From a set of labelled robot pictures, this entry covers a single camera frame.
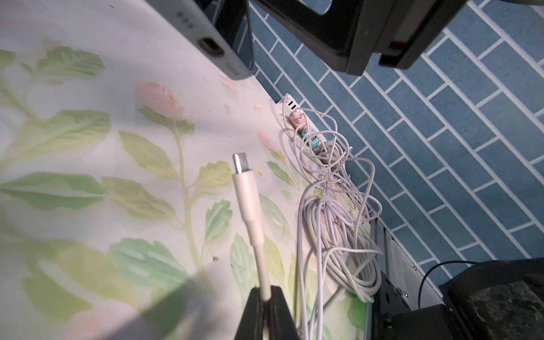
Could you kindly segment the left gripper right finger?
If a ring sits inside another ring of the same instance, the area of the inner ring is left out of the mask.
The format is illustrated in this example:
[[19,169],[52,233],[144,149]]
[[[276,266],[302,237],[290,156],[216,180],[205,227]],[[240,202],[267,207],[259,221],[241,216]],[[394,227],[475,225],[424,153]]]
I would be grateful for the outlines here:
[[271,287],[269,300],[269,339],[300,340],[281,287]]

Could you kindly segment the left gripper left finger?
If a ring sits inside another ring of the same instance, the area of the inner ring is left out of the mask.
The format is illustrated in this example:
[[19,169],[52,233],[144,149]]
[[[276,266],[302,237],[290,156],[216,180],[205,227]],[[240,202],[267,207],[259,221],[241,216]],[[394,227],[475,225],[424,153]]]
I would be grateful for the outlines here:
[[262,300],[260,288],[253,288],[247,299],[234,340],[262,340],[265,302]]

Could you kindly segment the green case phone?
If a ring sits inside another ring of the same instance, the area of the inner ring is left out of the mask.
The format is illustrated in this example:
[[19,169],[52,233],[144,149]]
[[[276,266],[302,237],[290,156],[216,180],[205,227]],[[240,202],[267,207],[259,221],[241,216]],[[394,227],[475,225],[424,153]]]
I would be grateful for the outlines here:
[[248,1],[154,0],[148,4],[229,78],[253,75]]

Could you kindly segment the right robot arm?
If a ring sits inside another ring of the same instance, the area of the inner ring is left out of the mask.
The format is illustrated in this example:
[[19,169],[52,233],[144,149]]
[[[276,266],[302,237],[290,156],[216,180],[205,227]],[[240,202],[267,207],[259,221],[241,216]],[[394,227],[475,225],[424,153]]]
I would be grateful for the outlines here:
[[461,0],[332,1],[320,14],[302,1],[261,0],[274,17],[327,66],[361,76],[371,58],[409,69],[464,6]]

